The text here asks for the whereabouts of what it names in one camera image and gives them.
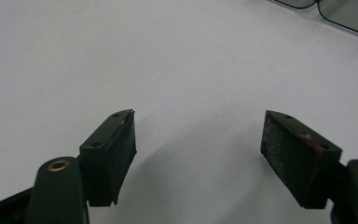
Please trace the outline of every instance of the screw hole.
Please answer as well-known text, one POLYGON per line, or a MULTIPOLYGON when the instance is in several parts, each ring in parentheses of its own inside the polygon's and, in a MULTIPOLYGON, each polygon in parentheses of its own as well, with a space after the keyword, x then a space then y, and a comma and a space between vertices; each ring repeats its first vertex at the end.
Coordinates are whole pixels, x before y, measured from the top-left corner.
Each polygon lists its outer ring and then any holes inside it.
POLYGON ((324 149, 329 149, 329 148, 330 148, 330 147, 327 146, 327 145, 321 145, 321 147, 324 148, 324 149))
POLYGON ((100 142, 94 142, 94 143, 92 144, 93 147, 99 147, 100 145, 101 145, 100 142))
POLYGON ((57 162, 57 163, 54 163, 51 167, 54 168, 54 169, 60 169, 60 168, 62 168, 63 166, 65 166, 65 162, 59 161, 59 162, 57 162))

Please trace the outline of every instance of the white tabletop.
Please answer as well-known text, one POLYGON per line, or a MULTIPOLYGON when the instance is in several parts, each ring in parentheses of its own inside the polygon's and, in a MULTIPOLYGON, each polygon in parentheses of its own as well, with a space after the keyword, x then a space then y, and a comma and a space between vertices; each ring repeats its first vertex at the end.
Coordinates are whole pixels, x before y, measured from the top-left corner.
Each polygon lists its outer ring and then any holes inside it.
POLYGON ((0 1, 0 200, 129 108, 138 154, 90 223, 330 223, 260 140, 270 109, 358 159, 358 34, 267 0, 0 1))

